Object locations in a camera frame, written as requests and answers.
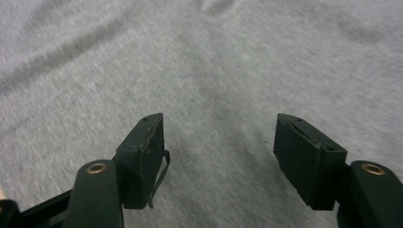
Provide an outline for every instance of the black plastic part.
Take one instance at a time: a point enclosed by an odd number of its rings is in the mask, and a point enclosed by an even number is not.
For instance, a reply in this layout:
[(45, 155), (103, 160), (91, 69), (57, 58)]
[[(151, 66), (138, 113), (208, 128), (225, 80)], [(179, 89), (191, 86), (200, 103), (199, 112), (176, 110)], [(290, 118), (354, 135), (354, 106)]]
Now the black plastic part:
[(350, 186), (365, 227), (403, 227), (403, 185), (390, 169), (369, 161), (354, 161)]
[(164, 155), (163, 114), (139, 121), (112, 159), (119, 170), (126, 209), (143, 209), (151, 198)]
[(299, 117), (278, 114), (274, 153), (287, 179), (314, 210), (333, 210), (347, 151)]
[(70, 195), (71, 190), (21, 213), (24, 223), (35, 228), (62, 227)]
[(80, 168), (63, 227), (124, 227), (117, 172), (113, 161), (92, 161)]
[(364, 228), (350, 187), (351, 168), (344, 164), (343, 172), (336, 181), (336, 200), (340, 204), (337, 211), (337, 223), (340, 228)]
[(0, 227), (22, 227), (20, 210), (15, 201), (10, 199), (0, 200)]

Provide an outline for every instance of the gray fabric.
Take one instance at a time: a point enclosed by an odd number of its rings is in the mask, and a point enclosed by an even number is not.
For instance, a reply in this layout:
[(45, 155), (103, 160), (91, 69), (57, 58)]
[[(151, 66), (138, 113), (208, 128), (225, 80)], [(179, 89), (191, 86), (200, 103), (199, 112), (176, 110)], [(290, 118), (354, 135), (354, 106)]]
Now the gray fabric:
[(403, 2), (0, 2), (0, 186), (22, 210), (164, 113), (172, 163), (126, 227), (337, 227), (272, 154), (277, 114), (403, 180)]

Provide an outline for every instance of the fabric surface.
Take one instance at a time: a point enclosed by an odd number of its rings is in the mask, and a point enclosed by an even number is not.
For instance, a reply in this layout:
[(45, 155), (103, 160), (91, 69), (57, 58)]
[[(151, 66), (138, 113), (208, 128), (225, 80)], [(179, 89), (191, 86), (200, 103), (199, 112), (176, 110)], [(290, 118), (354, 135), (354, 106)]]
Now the fabric surface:
[(0, 186), (21, 210), (164, 114), (171, 165), (126, 227), (337, 227), (273, 156), (305, 119), (403, 180), (401, 0), (0, 1)]

